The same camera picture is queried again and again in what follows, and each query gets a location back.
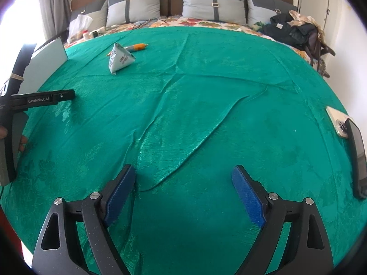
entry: rubber band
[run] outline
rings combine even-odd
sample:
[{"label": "rubber band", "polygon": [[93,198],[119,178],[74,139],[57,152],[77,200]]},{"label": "rubber band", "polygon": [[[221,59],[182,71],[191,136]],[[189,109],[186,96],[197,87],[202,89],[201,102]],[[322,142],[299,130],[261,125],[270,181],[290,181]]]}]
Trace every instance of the rubber band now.
[{"label": "rubber band", "polygon": [[15,74],[15,73],[10,73],[10,77],[11,78],[14,78],[14,79],[16,79],[16,80],[20,80],[21,82],[23,82],[24,81],[24,78],[23,77],[21,77],[20,75],[18,75],[18,74]]}]

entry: gray and white pillow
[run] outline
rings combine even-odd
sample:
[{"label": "gray and white pillow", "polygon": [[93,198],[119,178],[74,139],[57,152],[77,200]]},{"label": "gray and white pillow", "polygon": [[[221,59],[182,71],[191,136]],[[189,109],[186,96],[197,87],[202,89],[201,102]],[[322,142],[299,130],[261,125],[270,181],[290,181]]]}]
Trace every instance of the gray and white pillow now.
[{"label": "gray and white pillow", "polygon": [[160,17],[159,0],[108,0],[107,27]]},{"label": "gray and white pillow", "polygon": [[246,25],[244,0],[183,0],[182,16]]},{"label": "gray and white pillow", "polygon": [[74,10],[71,13],[69,29],[72,29],[72,25],[79,14],[86,14],[93,19],[92,23],[88,27],[89,32],[97,30],[100,27],[104,27],[107,20],[107,9],[108,0],[95,0],[85,7]]},{"label": "gray and white pillow", "polygon": [[287,13],[289,10],[297,11],[297,7],[282,0],[247,0],[248,13],[247,24],[254,25],[257,22],[270,24],[270,18],[279,13]]}]

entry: blue gripper pad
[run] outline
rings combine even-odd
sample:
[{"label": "blue gripper pad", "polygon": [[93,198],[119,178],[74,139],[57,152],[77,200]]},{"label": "blue gripper pad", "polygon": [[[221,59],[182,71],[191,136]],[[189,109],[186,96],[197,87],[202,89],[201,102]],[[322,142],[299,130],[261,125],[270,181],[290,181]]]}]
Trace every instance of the blue gripper pad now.
[{"label": "blue gripper pad", "polygon": [[113,222],[117,220],[120,215],[121,209],[124,207],[127,196],[133,189],[135,183],[135,170],[132,166],[129,167],[125,176],[117,184],[111,197],[106,203],[106,215],[104,223],[109,227]]},{"label": "blue gripper pad", "polygon": [[266,222],[262,203],[238,166],[232,172],[232,183],[251,222],[262,228]]}]

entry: smartphone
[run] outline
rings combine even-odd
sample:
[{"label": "smartphone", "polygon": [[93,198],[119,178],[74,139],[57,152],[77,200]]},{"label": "smartphone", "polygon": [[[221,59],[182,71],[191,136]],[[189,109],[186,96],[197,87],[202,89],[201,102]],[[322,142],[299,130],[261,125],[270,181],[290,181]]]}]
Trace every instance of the smartphone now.
[{"label": "smartphone", "polygon": [[353,166],[353,194],[357,199],[367,198],[367,162],[366,153],[359,128],[351,119],[345,121],[348,134],[350,155]]},{"label": "smartphone", "polygon": [[335,131],[341,138],[348,138],[348,134],[345,129],[345,121],[351,117],[338,111],[330,106],[326,107],[327,114],[329,115],[334,127]]}]

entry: hand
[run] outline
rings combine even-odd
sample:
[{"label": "hand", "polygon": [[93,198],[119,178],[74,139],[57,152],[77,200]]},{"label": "hand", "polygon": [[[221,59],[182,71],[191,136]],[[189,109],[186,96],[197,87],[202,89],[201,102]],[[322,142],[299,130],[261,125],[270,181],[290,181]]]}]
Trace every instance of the hand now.
[{"label": "hand", "polygon": [[[8,135],[8,130],[4,126],[0,126],[0,140],[5,138]],[[24,145],[28,142],[28,139],[22,135],[21,142],[19,144],[19,151],[24,151]]]}]

